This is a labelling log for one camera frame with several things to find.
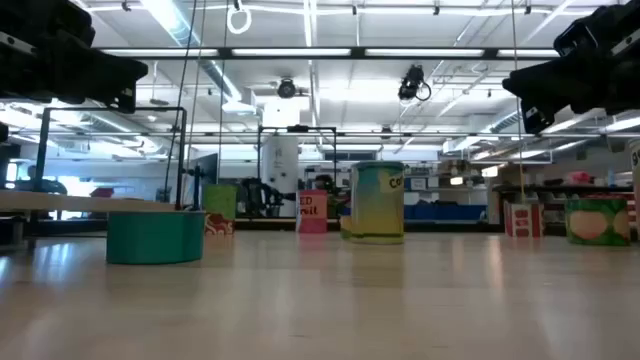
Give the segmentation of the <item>white round column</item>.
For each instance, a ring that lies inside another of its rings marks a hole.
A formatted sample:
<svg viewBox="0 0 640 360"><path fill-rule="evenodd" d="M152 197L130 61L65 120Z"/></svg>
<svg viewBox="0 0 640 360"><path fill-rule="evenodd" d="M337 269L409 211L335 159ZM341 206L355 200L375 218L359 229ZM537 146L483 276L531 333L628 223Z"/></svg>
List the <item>white round column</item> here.
<svg viewBox="0 0 640 360"><path fill-rule="evenodd" d="M292 194L284 200L279 217L296 216L296 193L299 175L298 139L292 136L272 136L261 147L262 182L282 194Z"/></svg>

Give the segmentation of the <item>silver ceiling duct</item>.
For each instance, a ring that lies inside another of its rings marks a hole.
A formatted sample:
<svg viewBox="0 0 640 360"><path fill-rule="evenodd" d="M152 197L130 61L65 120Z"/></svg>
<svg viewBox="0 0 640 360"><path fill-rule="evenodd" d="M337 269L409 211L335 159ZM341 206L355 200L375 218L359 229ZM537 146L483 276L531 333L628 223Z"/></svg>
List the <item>silver ceiling duct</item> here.
<svg viewBox="0 0 640 360"><path fill-rule="evenodd" d="M188 18L185 7L177 0L139 0L174 42L183 48L197 49L202 45L201 35L195 29L195 20ZM200 69L220 89L227 101L239 101L239 89L223 74L222 67L214 60L197 61Z"/></svg>

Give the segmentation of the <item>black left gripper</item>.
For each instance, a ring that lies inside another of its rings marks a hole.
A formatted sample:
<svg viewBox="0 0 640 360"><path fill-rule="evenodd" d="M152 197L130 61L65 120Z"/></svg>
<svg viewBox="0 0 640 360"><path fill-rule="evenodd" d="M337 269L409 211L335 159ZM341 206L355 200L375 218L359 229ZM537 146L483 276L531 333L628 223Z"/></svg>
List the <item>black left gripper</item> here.
<svg viewBox="0 0 640 360"><path fill-rule="evenodd" d="M96 100L119 112L136 110L137 81L148 65L131 58L109 58L99 85L104 54L95 49L20 51L0 45L0 99L70 104Z"/></svg>

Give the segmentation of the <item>person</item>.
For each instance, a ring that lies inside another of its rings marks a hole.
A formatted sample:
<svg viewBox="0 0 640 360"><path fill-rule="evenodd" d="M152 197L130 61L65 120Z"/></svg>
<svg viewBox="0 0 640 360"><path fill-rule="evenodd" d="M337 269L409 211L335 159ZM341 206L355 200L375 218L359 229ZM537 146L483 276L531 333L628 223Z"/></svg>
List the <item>person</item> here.
<svg viewBox="0 0 640 360"><path fill-rule="evenodd" d="M36 165L31 165L27 169L28 179L20 179L14 182L16 191L29 191L29 192L43 192L51 194L67 195L68 191L66 187L57 180L48 180L42 178L40 187L38 189L34 186L34 180L36 176Z"/></svg>

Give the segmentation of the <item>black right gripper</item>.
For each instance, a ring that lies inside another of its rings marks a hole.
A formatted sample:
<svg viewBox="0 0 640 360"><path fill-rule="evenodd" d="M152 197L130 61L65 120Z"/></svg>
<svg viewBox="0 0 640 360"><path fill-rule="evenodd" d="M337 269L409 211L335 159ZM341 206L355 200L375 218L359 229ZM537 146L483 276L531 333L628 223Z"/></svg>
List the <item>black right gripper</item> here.
<svg viewBox="0 0 640 360"><path fill-rule="evenodd" d="M502 86L520 99L524 129L539 134L555 122L558 111L570 105L575 113L594 108L608 115L640 110L640 38L626 37L610 50L574 50L566 59L576 95L563 94L565 65L549 61L514 70Z"/></svg>

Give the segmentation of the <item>pink mixed fruit can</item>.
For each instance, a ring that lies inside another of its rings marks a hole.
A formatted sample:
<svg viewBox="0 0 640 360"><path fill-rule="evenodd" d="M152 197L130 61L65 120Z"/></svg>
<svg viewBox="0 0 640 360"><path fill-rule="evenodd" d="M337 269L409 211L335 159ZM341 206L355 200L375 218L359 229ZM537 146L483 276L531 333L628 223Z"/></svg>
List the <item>pink mixed fruit can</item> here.
<svg viewBox="0 0 640 360"><path fill-rule="evenodd" d="M300 190L297 194L296 231L322 234L328 230L328 194L325 190Z"/></svg>

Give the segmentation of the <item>black overhead light bar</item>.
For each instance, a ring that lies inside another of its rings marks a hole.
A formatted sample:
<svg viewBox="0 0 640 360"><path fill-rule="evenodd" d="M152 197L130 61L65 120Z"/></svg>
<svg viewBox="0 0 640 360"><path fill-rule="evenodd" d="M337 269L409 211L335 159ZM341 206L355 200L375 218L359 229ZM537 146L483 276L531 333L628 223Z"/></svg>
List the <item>black overhead light bar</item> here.
<svg viewBox="0 0 640 360"><path fill-rule="evenodd" d="M276 48L100 48L100 51L114 56L138 60L489 60L489 61L546 61L558 58L553 49L546 48L471 48L471 47L430 47L430 48L382 48L382 47L276 47Z"/></svg>

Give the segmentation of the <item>white red diced tomatoes can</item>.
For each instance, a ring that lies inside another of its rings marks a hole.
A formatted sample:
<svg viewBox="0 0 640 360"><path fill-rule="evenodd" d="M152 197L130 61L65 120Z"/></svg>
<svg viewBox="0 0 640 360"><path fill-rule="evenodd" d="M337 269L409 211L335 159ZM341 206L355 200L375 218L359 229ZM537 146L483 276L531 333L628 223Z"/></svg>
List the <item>white red diced tomatoes can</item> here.
<svg viewBox="0 0 640 360"><path fill-rule="evenodd" d="M505 233L512 238L541 238L544 235L543 210L543 205L539 203L505 201Z"/></svg>

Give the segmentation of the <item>short green peach can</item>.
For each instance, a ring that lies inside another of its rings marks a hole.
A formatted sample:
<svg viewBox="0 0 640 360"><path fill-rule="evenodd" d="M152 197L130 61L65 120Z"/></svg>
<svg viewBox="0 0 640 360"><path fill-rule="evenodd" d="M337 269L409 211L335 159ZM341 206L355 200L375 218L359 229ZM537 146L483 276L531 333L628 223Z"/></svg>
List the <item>short green peach can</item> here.
<svg viewBox="0 0 640 360"><path fill-rule="evenodd" d="M565 204L565 229L572 244L629 246L631 221L623 197L571 198Z"/></svg>

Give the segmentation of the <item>dark monitor on stand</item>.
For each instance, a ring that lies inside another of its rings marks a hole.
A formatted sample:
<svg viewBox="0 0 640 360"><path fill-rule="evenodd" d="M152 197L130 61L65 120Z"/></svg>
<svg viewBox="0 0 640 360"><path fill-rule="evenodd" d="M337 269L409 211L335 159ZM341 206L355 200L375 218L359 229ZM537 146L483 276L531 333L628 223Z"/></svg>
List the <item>dark monitor on stand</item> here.
<svg viewBox="0 0 640 360"><path fill-rule="evenodd" d="M213 153L196 159L189 168L188 174L198 175L201 185L216 184L218 182L218 155Z"/></svg>

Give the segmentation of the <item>dark shelving unit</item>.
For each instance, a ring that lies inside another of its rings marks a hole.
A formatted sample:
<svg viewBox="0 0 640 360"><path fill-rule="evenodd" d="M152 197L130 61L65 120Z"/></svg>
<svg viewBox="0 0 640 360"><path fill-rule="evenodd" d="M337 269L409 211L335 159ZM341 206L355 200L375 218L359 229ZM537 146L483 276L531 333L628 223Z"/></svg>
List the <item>dark shelving unit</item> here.
<svg viewBox="0 0 640 360"><path fill-rule="evenodd" d="M509 203L521 201L519 185L496 185L493 192L497 195L496 206L499 225L507 228L507 209ZM633 188L630 186L594 186L594 185L525 185L524 195L527 202L543 205L544 234L548 236L564 236L565 204L573 198L615 197L627 201L630 226L635 226L635 200Z"/></svg>

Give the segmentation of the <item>short teal can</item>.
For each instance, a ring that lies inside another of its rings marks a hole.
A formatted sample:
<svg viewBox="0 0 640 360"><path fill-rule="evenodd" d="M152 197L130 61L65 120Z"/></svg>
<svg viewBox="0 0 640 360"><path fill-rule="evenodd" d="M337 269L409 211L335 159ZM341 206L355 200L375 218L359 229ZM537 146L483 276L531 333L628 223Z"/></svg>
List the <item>short teal can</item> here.
<svg viewBox="0 0 640 360"><path fill-rule="evenodd" d="M107 226L109 264L176 264L203 255L203 212L112 212Z"/></svg>

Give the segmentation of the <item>black metal shelf frame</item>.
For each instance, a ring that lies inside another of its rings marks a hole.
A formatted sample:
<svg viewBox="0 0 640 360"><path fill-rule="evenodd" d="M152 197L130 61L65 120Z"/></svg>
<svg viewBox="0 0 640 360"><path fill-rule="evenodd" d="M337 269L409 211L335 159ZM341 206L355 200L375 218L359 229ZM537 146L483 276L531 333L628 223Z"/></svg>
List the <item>black metal shelf frame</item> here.
<svg viewBox="0 0 640 360"><path fill-rule="evenodd" d="M184 168L185 162L185 149L186 145L186 125L187 125L187 115L188 111L182 106L161 106L161 107L140 107L140 111L159 111L159 112L174 112L176 117L174 124L171 128L171 145L169 154L167 157L167 167L165 172L165 182L164 182L164 195L165 200L169 199L168 189L168 179L170 173L171 159L174 151L174 147L178 149L178 166L177 166L177 175L176 175L176 199L174 203L174 209L177 211L181 211L183 209L182 206L182 170ZM49 131L50 131L50 121L51 121L51 113L55 111L64 111L64 112L77 112L77 111L87 111L87 112L112 112L113 108L106 107L69 107L69 108L59 108L59 107L45 107L42 116L41 128L39 133L39 143L38 143L38 152L36 158L36 170L35 177L33 178L33 190L36 193L40 193L42 191L42 180L44 176L44 170L46 165L46 153L47 153L47 141L49 139ZM40 216L39 210L31 210L30 217L28 222L28 232L27 232L27 243L30 249L34 249L36 247L37 238L40 236Z"/></svg>

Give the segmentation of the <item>light wooden shelf board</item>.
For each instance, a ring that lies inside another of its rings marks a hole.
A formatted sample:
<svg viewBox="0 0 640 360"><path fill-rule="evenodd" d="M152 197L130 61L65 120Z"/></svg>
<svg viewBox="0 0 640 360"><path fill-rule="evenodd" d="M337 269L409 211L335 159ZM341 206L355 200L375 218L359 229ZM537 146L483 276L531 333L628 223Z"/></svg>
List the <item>light wooden shelf board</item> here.
<svg viewBox="0 0 640 360"><path fill-rule="evenodd" d="M139 199L92 198L0 190L0 210L64 210L82 212L172 212L172 204Z"/></svg>

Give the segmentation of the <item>tall blue yellow corn can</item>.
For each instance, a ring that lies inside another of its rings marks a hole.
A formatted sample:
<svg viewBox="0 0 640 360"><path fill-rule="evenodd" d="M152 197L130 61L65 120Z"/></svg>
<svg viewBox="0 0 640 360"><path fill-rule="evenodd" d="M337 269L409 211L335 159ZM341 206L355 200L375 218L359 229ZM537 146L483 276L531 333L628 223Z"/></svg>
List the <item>tall blue yellow corn can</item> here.
<svg viewBox="0 0 640 360"><path fill-rule="evenodd" d="M351 170L351 228L354 243L404 243L404 165L363 161Z"/></svg>

